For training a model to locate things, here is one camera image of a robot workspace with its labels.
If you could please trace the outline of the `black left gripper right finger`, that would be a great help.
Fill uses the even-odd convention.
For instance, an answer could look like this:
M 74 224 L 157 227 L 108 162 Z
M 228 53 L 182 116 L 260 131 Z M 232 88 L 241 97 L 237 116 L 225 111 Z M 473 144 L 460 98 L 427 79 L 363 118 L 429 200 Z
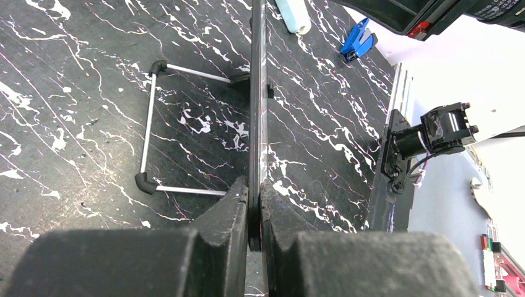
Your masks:
M 319 231 L 260 190 L 270 296 L 477 296 L 458 249 L 432 233 Z

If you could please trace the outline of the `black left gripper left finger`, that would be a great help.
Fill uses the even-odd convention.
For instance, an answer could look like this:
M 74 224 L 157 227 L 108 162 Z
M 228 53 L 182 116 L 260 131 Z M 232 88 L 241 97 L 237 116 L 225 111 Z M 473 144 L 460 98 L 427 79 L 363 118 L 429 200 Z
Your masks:
M 189 225 L 47 233 L 25 252 L 5 296 L 243 296 L 248 187 L 240 176 Z

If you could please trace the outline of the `white whiteboard black frame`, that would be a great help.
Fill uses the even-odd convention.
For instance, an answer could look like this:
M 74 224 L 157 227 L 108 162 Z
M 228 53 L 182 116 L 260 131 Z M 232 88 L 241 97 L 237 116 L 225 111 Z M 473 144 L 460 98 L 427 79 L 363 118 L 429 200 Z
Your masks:
M 267 2 L 252 2 L 248 244 L 251 252 L 262 251 L 262 189 L 267 179 L 267 102 L 271 83 L 267 75 Z

